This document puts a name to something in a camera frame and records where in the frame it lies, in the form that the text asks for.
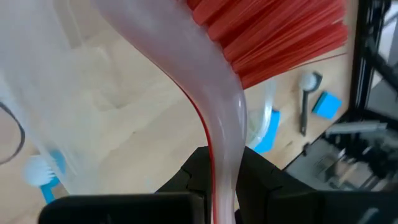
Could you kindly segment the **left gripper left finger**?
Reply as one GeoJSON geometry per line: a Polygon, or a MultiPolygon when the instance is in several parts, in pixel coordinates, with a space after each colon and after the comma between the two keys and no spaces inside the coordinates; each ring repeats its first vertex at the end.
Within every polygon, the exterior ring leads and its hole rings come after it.
{"type": "Polygon", "coordinates": [[[172,223],[211,223],[212,179],[208,147],[197,148],[157,192],[166,195],[172,223]]]}

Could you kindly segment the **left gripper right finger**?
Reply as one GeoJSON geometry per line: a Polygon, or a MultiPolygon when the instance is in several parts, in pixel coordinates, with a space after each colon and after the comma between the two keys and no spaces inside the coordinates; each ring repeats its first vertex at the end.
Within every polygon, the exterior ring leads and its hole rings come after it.
{"type": "Polygon", "coordinates": [[[299,196],[312,190],[246,147],[236,186],[240,211],[236,222],[312,223],[313,205],[299,196]]]}

